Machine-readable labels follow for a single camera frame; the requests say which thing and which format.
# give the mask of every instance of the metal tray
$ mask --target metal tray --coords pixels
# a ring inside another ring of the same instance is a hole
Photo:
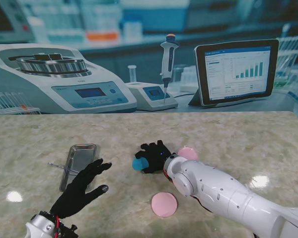
[[[70,148],[68,159],[65,164],[66,169],[81,171],[85,167],[92,163],[96,159],[97,146],[95,144],[80,144],[73,145]],[[70,184],[73,179],[76,177],[76,174],[68,170],[64,170],[60,191],[64,192],[67,185]],[[87,186],[86,191],[90,189],[90,184]]]

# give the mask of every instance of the red wire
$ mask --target red wire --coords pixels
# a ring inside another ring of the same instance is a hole
[[[54,235],[54,238],[58,238],[58,235],[59,235],[59,226],[60,226],[59,216],[56,215],[56,229],[57,229],[57,231],[56,231],[56,233]]]

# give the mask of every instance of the cable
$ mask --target cable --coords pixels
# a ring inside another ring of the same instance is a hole
[[[56,231],[56,233],[55,233],[54,238],[58,238],[58,235],[59,235],[59,226],[60,226],[59,216],[56,215],[56,229],[57,229],[57,231]]]
[[[195,93],[187,93],[179,96],[175,96],[174,98],[182,97],[182,96],[188,96],[188,95],[194,95]]]

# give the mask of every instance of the pink disc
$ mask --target pink disc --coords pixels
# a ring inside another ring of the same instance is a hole
[[[151,207],[159,217],[170,217],[177,210],[178,204],[175,197],[168,192],[160,192],[153,196]]]
[[[184,157],[187,160],[198,160],[199,156],[195,149],[190,147],[182,147],[178,151],[178,156]]]

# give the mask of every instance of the black glove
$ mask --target black glove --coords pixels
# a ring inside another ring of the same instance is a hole
[[[139,159],[140,157],[144,157],[147,159],[149,167],[143,169],[145,174],[152,174],[156,171],[163,170],[164,162],[169,156],[171,156],[170,151],[163,144],[162,140],[159,140],[157,144],[142,144],[140,148],[142,148],[145,151],[138,151],[135,154],[135,157],[137,159]]]
[[[107,185],[101,185],[90,193],[85,194],[87,186],[93,181],[96,175],[108,170],[112,164],[102,164],[103,160],[95,160],[79,172],[65,192],[59,197],[51,208],[51,214],[59,218],[70,217],[83,209],[91,201],[108,191]]]

